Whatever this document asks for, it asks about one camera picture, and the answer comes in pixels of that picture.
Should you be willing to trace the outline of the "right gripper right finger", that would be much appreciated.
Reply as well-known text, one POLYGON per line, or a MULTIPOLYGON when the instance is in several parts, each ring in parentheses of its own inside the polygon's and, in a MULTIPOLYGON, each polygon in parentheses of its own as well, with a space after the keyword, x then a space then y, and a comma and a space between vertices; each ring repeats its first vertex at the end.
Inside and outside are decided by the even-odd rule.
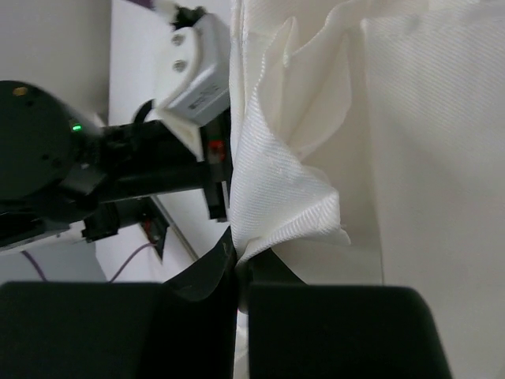
POLYGON ((252 378, 450 378, 412 288, 309 285, 272 251, 245 264, 252 378))

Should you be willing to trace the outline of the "white pleated skirt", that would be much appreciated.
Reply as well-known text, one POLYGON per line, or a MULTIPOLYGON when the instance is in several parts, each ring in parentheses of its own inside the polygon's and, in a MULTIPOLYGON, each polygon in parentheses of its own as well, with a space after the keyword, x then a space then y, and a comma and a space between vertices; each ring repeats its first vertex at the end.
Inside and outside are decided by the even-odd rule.
POLYGON ((230 223, 310 283, 401 285, 504 375, 504 4, 235 1, 230 223))

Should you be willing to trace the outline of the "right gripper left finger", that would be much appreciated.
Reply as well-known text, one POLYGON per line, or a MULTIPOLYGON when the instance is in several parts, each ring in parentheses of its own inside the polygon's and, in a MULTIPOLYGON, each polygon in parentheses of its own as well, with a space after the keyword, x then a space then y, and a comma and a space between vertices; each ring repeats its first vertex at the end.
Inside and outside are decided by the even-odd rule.
POLYGON ((238 311, 226 231, 165 283, 11 282, 4 378, 230 378, 238 311))

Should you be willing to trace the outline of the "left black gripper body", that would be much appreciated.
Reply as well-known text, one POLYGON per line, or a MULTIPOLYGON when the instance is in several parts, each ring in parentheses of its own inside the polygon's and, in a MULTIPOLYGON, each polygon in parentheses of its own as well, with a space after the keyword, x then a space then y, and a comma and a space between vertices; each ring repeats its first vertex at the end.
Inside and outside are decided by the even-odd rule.
POLYGON ((83 222, 94 242, 147 218, 150 196, 202 190, 211 219, 224 221, 230 184, 230 114, 196 131, 197 158, 160 119, 94 122, 41 88, 1 83, 1 248, 9 250, 83 222))

